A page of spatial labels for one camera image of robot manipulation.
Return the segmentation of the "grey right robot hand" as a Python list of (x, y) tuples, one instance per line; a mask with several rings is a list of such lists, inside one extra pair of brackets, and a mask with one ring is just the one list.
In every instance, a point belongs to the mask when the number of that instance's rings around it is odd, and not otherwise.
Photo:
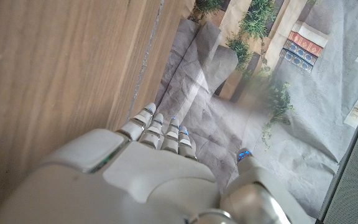
[(153, 103), (117, 131), (94, 129), (44, 159), (0, 208), (0, 223), (310, 223), (250, 151), (224, 191), (187, 129)]

